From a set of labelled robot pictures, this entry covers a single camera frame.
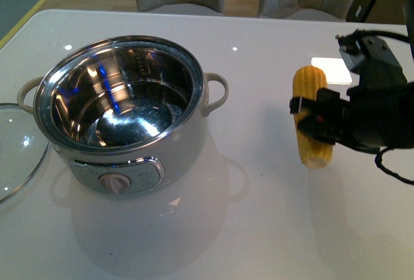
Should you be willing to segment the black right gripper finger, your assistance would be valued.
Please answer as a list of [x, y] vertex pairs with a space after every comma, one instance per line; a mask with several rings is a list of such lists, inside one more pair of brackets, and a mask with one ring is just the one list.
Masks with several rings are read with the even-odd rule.
[[315, 100], [294, 96], [289, 103], [290, 114], [308, 112], [333, 118], [343, 118], [349, 106], [348, 101], [340, 98], [339, 92], [327, 88], [319, 89]]
[[313, 140], [325, 144], [343, 142], [346, 138], [343, 126], [336, 120], [320, 114], [309, 114], [298, 122], [298, 129]]

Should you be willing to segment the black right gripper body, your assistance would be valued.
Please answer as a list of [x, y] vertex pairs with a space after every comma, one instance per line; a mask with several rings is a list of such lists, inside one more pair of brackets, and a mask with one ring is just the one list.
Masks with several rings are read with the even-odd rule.
[[413, 83], [347, 90], [338, 143], [356, 151], [376, 153], [381, 147], [413, 148]]

